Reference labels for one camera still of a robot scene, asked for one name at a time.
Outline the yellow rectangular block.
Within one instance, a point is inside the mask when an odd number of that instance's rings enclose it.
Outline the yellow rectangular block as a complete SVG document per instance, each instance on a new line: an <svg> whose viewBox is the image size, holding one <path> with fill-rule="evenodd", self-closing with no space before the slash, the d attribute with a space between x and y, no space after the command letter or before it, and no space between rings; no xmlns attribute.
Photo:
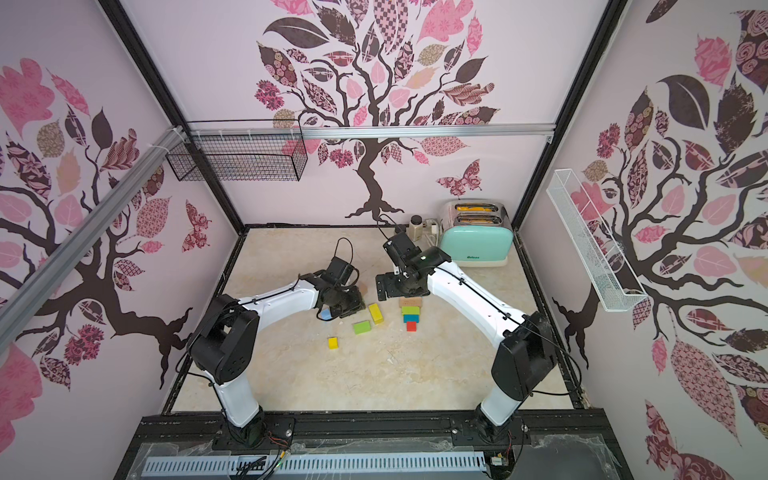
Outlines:
<svg viewBox="0 0 768 480"><path fill-rule="evenodd" d="M384 322L384 316L378 304L369 305L368 311L375 325L379 325Z"/></svg>

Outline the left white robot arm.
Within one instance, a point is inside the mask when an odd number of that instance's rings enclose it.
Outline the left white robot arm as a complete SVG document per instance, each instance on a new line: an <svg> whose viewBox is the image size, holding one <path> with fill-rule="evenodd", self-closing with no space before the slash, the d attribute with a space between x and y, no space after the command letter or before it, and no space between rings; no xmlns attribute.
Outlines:
<svg viewBox="0 0 768 480"><path fill-rule="evenodd" d="M332 321L364 308L358 287L334 286L322 279L299 279L241 299L223 294L212 300L187 351L212 383L229 424L243 429L257 423L263 412L245 374L258 333L300 312L314 310L320 320Z"/></svg>

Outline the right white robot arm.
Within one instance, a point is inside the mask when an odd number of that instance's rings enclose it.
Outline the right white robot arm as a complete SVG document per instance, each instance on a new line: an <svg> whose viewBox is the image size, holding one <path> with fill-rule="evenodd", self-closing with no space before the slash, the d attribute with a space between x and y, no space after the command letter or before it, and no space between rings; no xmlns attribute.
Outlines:
<svg viewBox="0 0 768 480"><path fill-rule="evenodd" d="M421 250L389 240L383 248L394 270L376 276L379 300L437 296L495 348L494 386L479 412L493 427L506 424L557 366L557 344L547 320L538 311L526 314L492 295L437 247Z"/></svg>

